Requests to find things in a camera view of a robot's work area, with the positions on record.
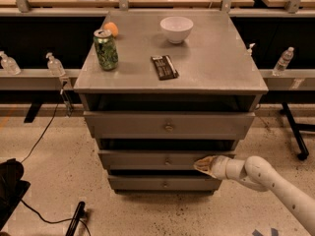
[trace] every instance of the robotic hand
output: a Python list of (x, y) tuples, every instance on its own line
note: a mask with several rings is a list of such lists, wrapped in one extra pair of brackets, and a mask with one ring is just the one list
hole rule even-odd
[(265, 159), (250, 156), (246, 160), (226, 156), (207, 156), (194, 164), (195, 169), (214, 178), (232, 179), (247, 188), (270, 190), (311, 234), (315, 235), (315, 201), (286, 181)]

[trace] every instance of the drawer knob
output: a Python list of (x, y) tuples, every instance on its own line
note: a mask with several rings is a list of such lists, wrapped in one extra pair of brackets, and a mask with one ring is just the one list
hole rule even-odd
[(174, 130), (174, 127), (171, 126), (169, 123), (167, 123), (164, 128), (167, 132), (172, 132)]

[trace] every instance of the can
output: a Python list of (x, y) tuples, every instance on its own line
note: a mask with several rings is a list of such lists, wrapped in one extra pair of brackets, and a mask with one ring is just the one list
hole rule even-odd
[(97, 29), (94, 32), (94, 47), (100, 67), (109, 71), (118, 65), (118, 53), (115, 39), (109, 29)]

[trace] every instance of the beige floor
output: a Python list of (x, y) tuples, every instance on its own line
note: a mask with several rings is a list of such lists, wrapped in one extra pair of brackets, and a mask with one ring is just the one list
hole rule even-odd
[[(32, 123), (24, 124), (27, 105), (0, 106), (1, 161), (23, 160), (51, 119), (51, 105), (42, 106)], [(71, 218), (79, 201), (86, 202), (93, 236), (198, 235), (246, 236), (257, 230), (280, 236), (309, 235), (271, 193), (258, 193), (233, 181), (223, 181), (212, 196), (205, 194), (115, 194), (97, 157), (95, 141), (80, 106), (67, 118), (57, 115), (24, 162), (24, 180), (31, 186), (24, 201), (44, 218)], [(315, 124), (315, 105), (292, 105), (296, 120)], [(262, 105), (237, 158), (260, 155), (284, 178), (315, 198), (315, 134), (305, 134), (307, 160), (296, 158), (298, 146), (279, 105)], [(19, 204), (3, 231), (11, 235), (65, 235), (69, 222), (46, 224)], [(80, 224), (76, 235), (88, 235)]]

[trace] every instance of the gray tabletop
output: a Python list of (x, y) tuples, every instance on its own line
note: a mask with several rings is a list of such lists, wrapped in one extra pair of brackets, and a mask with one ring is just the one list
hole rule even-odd
[[(159, 28), (168, 16), (194, 22), (181, 44), (169, 43)], [(268, 91), (229, 16), (210, 10), (111, 11), (119, 28), (118, 67), (103, 71), (92, 46), (75, 84), (76, 92), (263, 94)], [(151, 57), (169, 55), (179, 78), (160, 81)]]

